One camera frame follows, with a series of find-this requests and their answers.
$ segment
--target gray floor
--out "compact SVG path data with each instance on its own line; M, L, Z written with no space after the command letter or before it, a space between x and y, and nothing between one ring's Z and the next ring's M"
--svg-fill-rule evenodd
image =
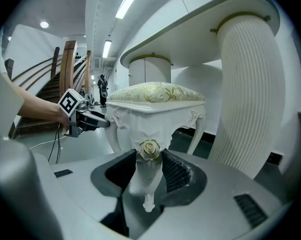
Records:
M99 107L95 107L95 110L101 111ZM131 149L130 137L127 130L118 130L118 140L123 151ZM28 148L31 148L39 143L54 140L55 132L44 133L39 135L33 135L27 138L20 138L17 141L25 144ZM179 152L186 152L192 137L184 133L176 131L172 135L172 141L169 146L170 150ZM60 140L61 154L59 163L75 162L80 160L86 160L95 158L96 156L106 155L113 153L105 136L104 129L97 129L95 131L85 132L78 138L65 137ZM49 158L52 150L53 143L43 144L32 151L35 153L43 154ZM211 151L212 144L205 141L200 141L194 151L194 155L207 159ZM52 155L49 163L54 164L56 162L58 151L57 142L52 151ZM256 176L255 181L264 186L270 192L286 203L286 192L284 188L284 181L282 175L277 166L271 164L265 164L259 174ZM156 200L165 191L165 179L162 178L158 188L156 189L154 200ZM133 195L128 191L128 188L123 194L123 206L125 211L125 218L127 226L130 230L130 237L137 239L145 230L147 230L152 223L160 216L159 206L155 206L155 209L151 213L144 211L142 206L144 202L144 196L142 194Z

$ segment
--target ceiling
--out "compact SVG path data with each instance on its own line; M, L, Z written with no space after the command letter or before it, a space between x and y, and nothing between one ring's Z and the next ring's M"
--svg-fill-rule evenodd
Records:
M86 46L85 35L86 0L22 0L4 24L3 48L7 37L16 25L23 24L52 35L77 40L78 46ZM40 22L49 23L41 28Z
M96 0L93 27L94 69L108 74L134 32L169 0L135 0L123 19L115 18L122 0ZM105 40L111 40L108 58L102 59Z

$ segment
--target stair railing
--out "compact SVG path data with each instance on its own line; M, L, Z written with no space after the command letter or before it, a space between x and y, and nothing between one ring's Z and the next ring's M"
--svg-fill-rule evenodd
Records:
M62 55L59 55L59 51L60 48L56 47L55 51L54 51L54 55L52 58L48 58L42 62L37 63L34 66L31 66L30 68L26 69L25 71L23 71L22 73L16 75L15 77L12 78L12 71L13 71L13 66L14 66L14 61L12 59L7 59L5 61L5 66L6 66L6 70L8 73L8 77L11 79L11 81L14 83L16 82L16 80L18 80L20 77L24 76L27 72L31 71L32 69L51 61L50 64L47 64L43 67L41 67L39 70L37 70L36 72L34 72L32 75L30 75L29 77L27 77L23 82L21 82L18 86L19 87L24 87L24 85L31 80L33 77L37 76L38 77L33 80L28 86L26 86L24 89L27 91L29 88L31 88L39 79L41 79L43 76L45 76L48 72L50 72L50 78L53 78L56 74L56 67L58 67L59 65L61 65L61 63L58 63L62 60Z
M67 89L71 88L80 92L83 84L85 86L85 93L90 92L90 64L91 64L91 51L88 50L87 54L80 58L75 63L75 56L77 50L76 41L67 41L65 44L64 52L62 54L60 75L59 75L59 97L61 98ZM82 63L80 67L74 72L74 67Z

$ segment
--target black baseboard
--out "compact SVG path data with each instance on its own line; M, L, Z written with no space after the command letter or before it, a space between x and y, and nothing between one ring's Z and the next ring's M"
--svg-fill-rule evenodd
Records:
M183 133L183 134L187 134L192 137L194 136L194 133L195 133L195 129L193 129L193 128L189 128L189 129L178 128L177 131L180 133ZM204 132L201 137L201 140L205 141L207 143L213 144L215 141L215 137L216 136L213 134ZM279 166L282 158L283 158L283 156L281 154L271 152L266 163Z

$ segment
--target floral upholstered cushion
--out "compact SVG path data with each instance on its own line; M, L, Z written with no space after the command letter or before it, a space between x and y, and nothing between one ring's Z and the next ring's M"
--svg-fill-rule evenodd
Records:
M145 82L113 92L108 101L160 103L204 101L205 97L191 89L167 82Z

